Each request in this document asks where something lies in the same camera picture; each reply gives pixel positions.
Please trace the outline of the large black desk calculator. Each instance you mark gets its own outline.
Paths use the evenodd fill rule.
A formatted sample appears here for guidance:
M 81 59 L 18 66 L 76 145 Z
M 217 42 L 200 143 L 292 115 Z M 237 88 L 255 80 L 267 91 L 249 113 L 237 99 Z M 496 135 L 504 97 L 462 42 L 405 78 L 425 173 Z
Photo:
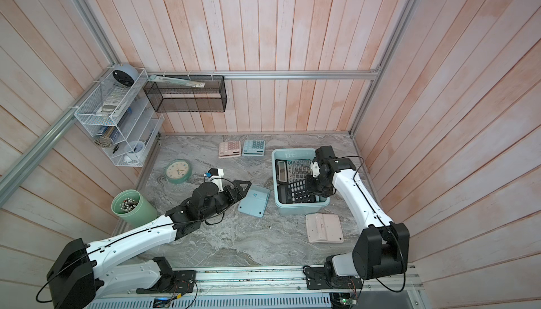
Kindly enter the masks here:
M 312 174 L 310 160 L 276 160 L 275 168 L 277 182 L 282 184 L 305 180 Z

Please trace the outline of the mint green storage box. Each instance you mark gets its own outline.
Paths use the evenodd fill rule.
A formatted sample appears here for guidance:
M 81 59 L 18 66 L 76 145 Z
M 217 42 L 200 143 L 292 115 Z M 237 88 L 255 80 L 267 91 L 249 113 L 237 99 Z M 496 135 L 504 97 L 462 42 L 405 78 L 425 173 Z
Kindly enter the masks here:
M 330 204 L 307 191 L 314 148 L 282 148 L 272 152 L 274 200 L 281 216 L 309 215 Z

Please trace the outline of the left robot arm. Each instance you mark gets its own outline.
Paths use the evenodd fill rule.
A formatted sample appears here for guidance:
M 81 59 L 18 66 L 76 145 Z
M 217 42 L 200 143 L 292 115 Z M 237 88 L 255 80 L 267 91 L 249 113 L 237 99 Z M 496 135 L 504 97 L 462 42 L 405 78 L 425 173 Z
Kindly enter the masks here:
M 250 181 L 234 180 L 219 187 L 220 181 L 215 178 L 200 184 L 190 198 L 138 228 L 89 244 L 82 239 L 70 241 L 46 275 L 49 302 L 55 308 L 84 308 L 97 297 L 116 291 L 169 289 L 174 273 L 163 258 L 142 267 L 124 262 L 199 230 L 245 198 L 252 186 Z

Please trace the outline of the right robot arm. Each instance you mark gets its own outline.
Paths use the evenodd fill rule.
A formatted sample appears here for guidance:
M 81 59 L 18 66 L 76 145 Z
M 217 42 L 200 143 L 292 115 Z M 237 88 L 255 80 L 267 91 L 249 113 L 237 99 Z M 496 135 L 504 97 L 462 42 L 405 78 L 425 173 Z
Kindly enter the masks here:
M 317 196 L 328 198 L 335 193 L 342 196 L 360 231 L 352 252 L 326 259 L 328 282 L 350 277 L 379 280 L 406 274 L 409 230 L 378 205 L 362 182 L 360 168 L 349 156 L 339 158 L 330 145 L 316 149 L 306 183 L 308 192 Z

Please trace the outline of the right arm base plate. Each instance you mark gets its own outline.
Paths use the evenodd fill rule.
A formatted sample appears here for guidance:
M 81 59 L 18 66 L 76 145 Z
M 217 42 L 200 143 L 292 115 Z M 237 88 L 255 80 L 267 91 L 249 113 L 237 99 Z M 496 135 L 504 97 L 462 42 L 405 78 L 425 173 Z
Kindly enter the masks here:
M 360 290 L 363 287 L 363 280 L 356 277 L 339 277 L 324 267 L 311 267 L 305 265 L 302 272 L 306 278 L 309 290 L 326 289 L 351 289 Z

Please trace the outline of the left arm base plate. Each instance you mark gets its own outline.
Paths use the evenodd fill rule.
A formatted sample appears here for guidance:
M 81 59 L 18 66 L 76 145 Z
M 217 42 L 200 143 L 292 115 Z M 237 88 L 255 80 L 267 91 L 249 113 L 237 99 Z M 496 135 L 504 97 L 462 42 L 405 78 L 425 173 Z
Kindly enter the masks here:
M 150 290 L 157 293 L 176 292 L 184 296 L 186 293 L 192 293 L 194 291 L 196 276 L 197 272 L 195 270 L 173 271 L 160 276 Z

